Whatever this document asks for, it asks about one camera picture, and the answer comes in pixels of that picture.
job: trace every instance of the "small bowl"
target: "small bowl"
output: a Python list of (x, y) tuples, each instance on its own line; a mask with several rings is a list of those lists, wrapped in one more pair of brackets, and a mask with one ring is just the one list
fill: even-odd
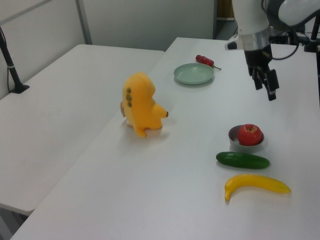
[(230, 150), (233, 152), (253, 154), (259, 152), (262, 149), (262, 145), (265, 139), (264, 133), (262, 133), (262, 140), (259, 144), (253, 146), (243, 146), (239, 144), (238, 132), (243, 125), (234, 126), (229, 131)]

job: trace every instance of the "cucumber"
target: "cucumber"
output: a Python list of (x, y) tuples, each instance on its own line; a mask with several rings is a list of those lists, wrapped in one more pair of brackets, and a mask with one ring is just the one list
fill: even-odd
[(270, 165), (269, 160), (264, 157), (234, 151), (220, 152), (216, 159), (223, 165), (244, 169), (265, 169)]

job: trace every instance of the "cable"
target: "cable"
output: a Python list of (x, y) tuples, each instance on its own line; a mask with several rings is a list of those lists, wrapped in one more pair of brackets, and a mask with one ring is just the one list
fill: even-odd
[(302, 33), (302, 34), (306, 36), (306, 38), (308, 39), (308, 41), (310, 41), (310, 38), (309, 38), (305, 33)]
[(236, 27), (236, 29), (234, 30), (234, 33), (232, 36), (234, 36), (236, 34), (236, 32), (238, 31), (238, 27)]
[(266, 14), (267, 16), (271, 16), (272, 18), (274, 18), (274, 20), (276, 20), (277, 22), (279, 22), (280, 24), (282, 24), (282, 25), (284, 25), (286, 28), (288, 28), (288, 29), (293, 33), (293, 35), (295, 36), (295, 38), (296, 38), (296, 40), (297, 40), (297, 41), (296, 41), (295, 49), (294, 49), (294, 51), (293, 51), (291, 54), (289, 54), (288, 56), (285, 56), (285, 57), (280, 57), (280, 58), (272, 57), (272, 59), (279, 61), (279, 60), (284, 60), (284, 59), (290, 58), (293, 54), (296, 53), (296, 51), (297, 51), (298, 48), (299, 48), (298, 35), (297, 35), (296, 31), (295, 31), (292, 27), (290, 27), (288, 24), (286, 24), (285, 22), (281, 21), (280, 19), (278, 19), (277, 17), (275, 17), (273, 14), (271, 14), (270, 12), (268, 12), (268, 11), (266, 10), (266, 8), (264, 7), (264, 0), (261, 0), (261, 8), (262, 8), (262, 10), (265, 12), (265, 14)]
[(6, 85), (8, 87), (8, 92), (11, 93), (10, 87), (9, 87), (9, 68), (6, 68)]
[(3, 37), (3, 40), (4, 40), (5, 45), (7, 45), (6, 36), (5, 36), (4, 32), (2, 31), (1, 26), (0, 26), (0, 33), (1, 33), (2, 37)]
[[(0, 37), (3, 38), (3, 40), (4, 40), (4, 44), (7, 46), (7, 40), (6, 40), (4, 32), (2, 31), (1, 26), (0, 26), (0, 34), (1, 34)], [(6, 67), (6, 85), (8, 87), (8, 92), (11, 93), (10, 88), (9, 88), (9, 67)]]

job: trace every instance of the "yellow plush toy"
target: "yellow plush toy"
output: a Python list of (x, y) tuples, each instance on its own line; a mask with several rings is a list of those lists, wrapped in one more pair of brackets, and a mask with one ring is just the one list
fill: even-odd
[(122, 88), (121, 112), (133, 126), (136, 134), (145, 138), (145, 129), (159, 129), (161, 119), (169, 113), (153, 99), (154, 83), (143, 72), (130, 76)]

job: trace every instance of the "banana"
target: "banana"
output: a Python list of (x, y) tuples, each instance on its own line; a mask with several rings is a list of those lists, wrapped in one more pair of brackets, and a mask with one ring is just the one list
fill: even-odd
[(224, 186), (224, 199), (229, 202), (231, 194), (235, 190), (246, 186), (262, 188), (279, 194), (288, 194), (291, 192), (287, 185), (274, 178), (255, 174), (240, 174), (226, 181)]

